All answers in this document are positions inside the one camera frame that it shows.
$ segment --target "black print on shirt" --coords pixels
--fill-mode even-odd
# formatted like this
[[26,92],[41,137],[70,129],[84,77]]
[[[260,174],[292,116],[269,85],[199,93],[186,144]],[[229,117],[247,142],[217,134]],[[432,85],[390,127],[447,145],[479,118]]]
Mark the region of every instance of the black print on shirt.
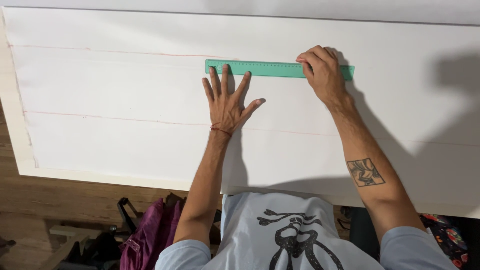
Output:
[[[266,218],[258,217],[257,218],[259,220],[258,224],[262,226],[267,226],[271,223],[280,221],[289,216],[301,216],[306,221],[312,220],[311,222],[305,223],[299,217],[292,217],[290,218],[290,224],[281,228],[275,233],[275,243],[280,247],[280,249],[273,255],[272,260],[270,261],[270,268],[269,268],[270,270],[275,270],[276,262],[278,261],[278,258],[280,258],[280,254],[282,254],[283,250],[285,250],[288,254],[288,265],[286,270],[293,270],[292,257],[294,258],[300,257],[303,251],[305,251],[305,257],[307,258],[308,262],[313,267],[313,269],[323,270],[323,267],[320,265],[317,258],[315,257],[315,254],[313,253],[313,245],[317,245],[320,248],[322,248],[330,256],[330,258],[332,258],[333,262],[336,264],[337,269],[343,270],[342,263],[340,262],[340,260],[338,260],[337,256],[335,256],[335,254],[333,254],[333,252],[330,249],[328,249],[328,247],[326,247],[325,245],[317,241],[318,233],[315,230],[309,230],[309,231],[303,232],[294,226],[295,224],[297,224],[299,227],[301,227],[302,224],[311,225],[314,223],[322,225],[322,222],[319,219],[314,219],[315,216],[307,216],[305,215],[305,213],[277,214],[270,209],[266,209],[264,214],[267,216],[281,216],[281,217],[276,220],[269,220]],[[287,229],[295,230],[297,232],[297,235],[282,237],[281,235],[282,232]],[[298,242],[297,236],[299,234],[308,234],[309,237],[305,241]]]

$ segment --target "sleeve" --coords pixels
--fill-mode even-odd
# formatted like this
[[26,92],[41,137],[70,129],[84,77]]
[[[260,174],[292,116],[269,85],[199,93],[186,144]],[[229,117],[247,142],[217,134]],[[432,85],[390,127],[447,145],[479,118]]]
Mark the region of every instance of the sleeve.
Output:
[[458,270],[432,235],[414,227],[396,227],[385,233],[380,264],[386,270]]
[[199,270],[211,260],[210,249],[198,240],[183,240],[165,248],[155,270]]

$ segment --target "hand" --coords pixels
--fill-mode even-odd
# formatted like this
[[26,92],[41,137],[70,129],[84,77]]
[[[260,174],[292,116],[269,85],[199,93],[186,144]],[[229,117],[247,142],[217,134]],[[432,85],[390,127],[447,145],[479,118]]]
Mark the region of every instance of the hand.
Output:
[[207,78],[202,78],[205,93],[210,106],[210,120],[212,124],[216,124],[214,128],[219,128],[230,135],[237,129],[240,124],[246,120],[252,112],[262,103],[260,99],[256,99],[248,105],[244,110],[240,108],[240,97],[245,91],[245,87],[251,78],[251,73],[246,72],[240,82],[237,91],[232,94],[228,93],[228,65],[223,65],[222,81],[219,85],[218,74],[215,68],[208,69],[212,86]]
[[317,45],[300,54],[297,62],[301,62],[308,83],[330,111],[353,101],[345,89],[345,80],[335,51]]

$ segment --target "man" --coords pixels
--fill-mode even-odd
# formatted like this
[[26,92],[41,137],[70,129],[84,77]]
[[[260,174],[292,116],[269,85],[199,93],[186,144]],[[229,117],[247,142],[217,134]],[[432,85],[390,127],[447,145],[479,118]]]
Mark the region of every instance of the man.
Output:
[[347,168],[380,240],[380,263],[339,239],[332,205],[317,197],[303,199],[280,193],[224,196],[222,242],[211,259],[209,232],[228,141],[262,103],[257,99],[244,110],[239,107],[251,74],[247,72],[237,91],[229,94],[225,65],[220,84],[213,68],[211,86],[202,79],[212,130],[174,244],[160,254],[156,269],[455,270],[426,233],[397,173],[363,123],[345,89],[336,53],[315,46],[300,54],[297,61],[302,62],[310,86],[335,121]]

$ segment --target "wooden floor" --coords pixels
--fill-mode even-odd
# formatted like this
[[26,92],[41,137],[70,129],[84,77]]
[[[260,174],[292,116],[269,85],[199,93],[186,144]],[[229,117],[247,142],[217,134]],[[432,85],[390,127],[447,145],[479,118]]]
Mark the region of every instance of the wooden floor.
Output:
[[[96,184],[18,174],[10,137],[0,104],[0,238],[17,244],[0,251],[0,270],[34,270],[62,243],[63,236],[49,235],[56,224],[91,229],[121,226],[116,203],[128,197],[138,211],[170,192],[188,192],[112,184]],[[336,218],[340,216],[335,207]],[[342,238],[348,232],[339,228]]]

